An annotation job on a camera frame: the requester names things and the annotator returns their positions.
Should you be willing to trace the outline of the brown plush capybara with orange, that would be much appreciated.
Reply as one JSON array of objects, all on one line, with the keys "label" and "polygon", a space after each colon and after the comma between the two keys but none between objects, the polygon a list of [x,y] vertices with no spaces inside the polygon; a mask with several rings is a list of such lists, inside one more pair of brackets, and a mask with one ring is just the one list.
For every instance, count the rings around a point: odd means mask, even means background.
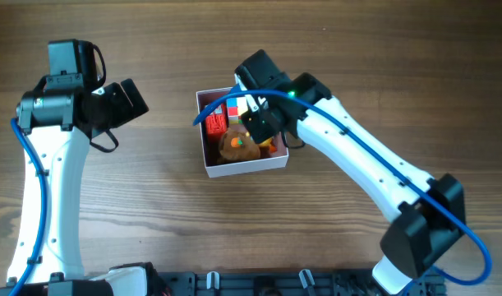
[{"label": "brown plush capybara with orange", "polygon": [[217,164],[258,160],[260,147],[244,132],[229,128],[219,141]]}]

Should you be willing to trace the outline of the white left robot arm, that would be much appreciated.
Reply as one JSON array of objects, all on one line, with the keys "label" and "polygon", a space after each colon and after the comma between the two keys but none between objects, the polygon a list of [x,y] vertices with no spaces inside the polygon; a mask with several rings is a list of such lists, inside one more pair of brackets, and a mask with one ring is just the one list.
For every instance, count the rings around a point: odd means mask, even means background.
[{"label": "white left robot arm", "polygon": [[132,80],[107,83],[103,55],[89,41],[52,41],[48,58],[48,75],[23,94],[11,120],[25,152],[25,185],[0,295],[160,295],[164,283],[149,262],[86,276],[79,239],[81,179],[94,139],[148,106]]}]

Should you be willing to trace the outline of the colourful two-by-two puzzle cube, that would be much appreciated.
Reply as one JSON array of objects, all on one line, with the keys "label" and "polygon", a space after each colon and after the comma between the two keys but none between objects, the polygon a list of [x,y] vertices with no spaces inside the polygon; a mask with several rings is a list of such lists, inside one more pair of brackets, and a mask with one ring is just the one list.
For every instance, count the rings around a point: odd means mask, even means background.
[{"label": "colourful two-by-two puzzle cube", "polygon": [[248,111],[248,105],[245,97],[230,98],[226,101],[228,112],[228,122],[230,125],[240,124],[242,115]]}]

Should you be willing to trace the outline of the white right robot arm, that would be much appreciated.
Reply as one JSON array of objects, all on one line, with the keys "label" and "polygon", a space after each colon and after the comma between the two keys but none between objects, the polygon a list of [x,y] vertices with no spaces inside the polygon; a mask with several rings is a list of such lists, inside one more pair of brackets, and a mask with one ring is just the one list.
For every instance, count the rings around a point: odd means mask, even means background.
[{"label": "white right robot arm", "polygon": [[384,146],[311,74],[295,79],[264,50],[235,70],[251,107],[243,123],[257,141],[291,132],[341,168],[373,200],[390,226],[380,241],[382,259],[372,270],[388,294],[399,294],[462,236],[463,231],[421,198],[425,193],[461,223],[466,221],[462,184],[450,174],[435,179]]}]

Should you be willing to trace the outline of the red toy truck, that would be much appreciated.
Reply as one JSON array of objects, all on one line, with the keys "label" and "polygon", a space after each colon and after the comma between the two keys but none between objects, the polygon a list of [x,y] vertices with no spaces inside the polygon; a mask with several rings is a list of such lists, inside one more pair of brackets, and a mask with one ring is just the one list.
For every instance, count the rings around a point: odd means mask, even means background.
[{"label": "red toy truck", "polygon": [[223,134],[228,130],[227,108],[225,104],[219,105],[205,119],[207,141],[218,143]]}]

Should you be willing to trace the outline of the yellow duck toy blue hat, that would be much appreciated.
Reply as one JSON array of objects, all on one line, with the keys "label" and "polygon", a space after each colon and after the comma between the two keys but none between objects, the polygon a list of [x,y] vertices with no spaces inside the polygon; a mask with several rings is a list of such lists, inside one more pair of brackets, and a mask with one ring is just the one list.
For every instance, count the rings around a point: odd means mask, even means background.
[{"label": "yellow duck toy blue hat", "polygon": [[278,148],[276,147],[276,145],[274,144],[274,138],[271,137],[263,142],[261,142],[260,144],[258,144],[259,148],[266,152],[267,154],[273,154],[275,152],[278,151]]}]

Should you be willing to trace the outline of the white cardboard box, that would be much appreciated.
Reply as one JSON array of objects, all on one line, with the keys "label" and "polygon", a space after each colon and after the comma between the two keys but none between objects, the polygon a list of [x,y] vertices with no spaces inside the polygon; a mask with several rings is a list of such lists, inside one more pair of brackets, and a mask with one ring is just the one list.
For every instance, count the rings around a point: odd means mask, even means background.
[{"label": "white cardboard box", "polygon": [[[198,111],[202,111],[206,105],[226,95],[229,91],[230,87],[197,91],[196,104]],[[210,178],[217,178],[240,173],[251,173],[267,169],[284,168],[288,162],[288,148],[283,144],[281,135],[278,134],[273,138],[273,143],[278,148],[278,150],[272,155],[266,153],[266,156],[263,156],[259,160],[250,160],[231,164],[217,164],[219,151],[216,147],[208,143],[204,123],[199,124],[199,127],[205,169]]]}]

